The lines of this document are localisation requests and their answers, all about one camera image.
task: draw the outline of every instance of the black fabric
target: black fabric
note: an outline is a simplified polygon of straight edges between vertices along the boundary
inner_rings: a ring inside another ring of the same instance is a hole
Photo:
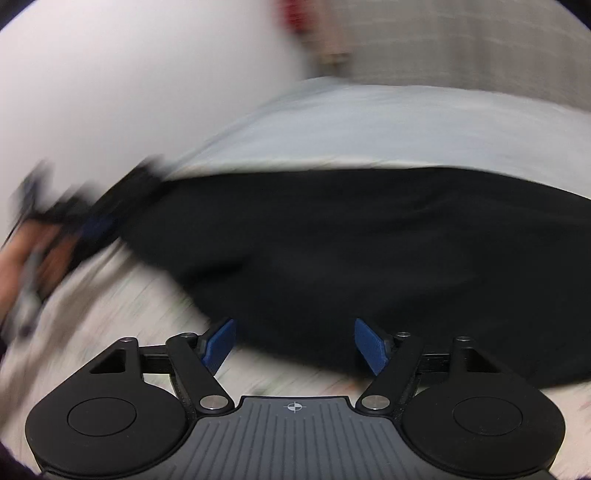
[[[166,183],[122,237],[248,343],[359,372],[353,320],[470,335],[536,386],[590,378],[591,201],[454,168]]]
[[[151,203],[152,195],[161,196],[166,185],[152,173],[149,162],[143,162],[113,185],[94,204],[80,209],[77,215],[65,209],[64,218],[48,212],[45,220],[61,223],[69,230],[80,231],[81,237],[74,249],[69,271],[84,260],[97,254],[119,237],[120,223],[134,215],[143,205]]]
[[[0,365],[7,346],[0,338]],[[18,463],[8,449],[0,443],[0,478],[2,480],[38,480],[39,477],[26,466]]]
[[[2,326],[2,322],[3,319],[0,319],[0,327]],[[6,345],[6,342],[0,337],[0,364],[2,364],[2,359],[4,358],[4,355],[6,355],[7,350],[8,346]]]
[[[591,0],[558,0],[582,23],[591,28]]]
[[[33,0],[0,0],[0,30],[31,3]]]

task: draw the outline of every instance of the person's hand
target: person's hand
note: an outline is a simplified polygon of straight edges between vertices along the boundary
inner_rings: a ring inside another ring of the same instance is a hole
[[[60,227],[34,220],[26,221],[0,250],[0,324],[17,300],[22,268],[33,249],[45,249]],[[66,275],[77,238],[67,235],[41,264],[37,282],[42,296],[49,295]]]

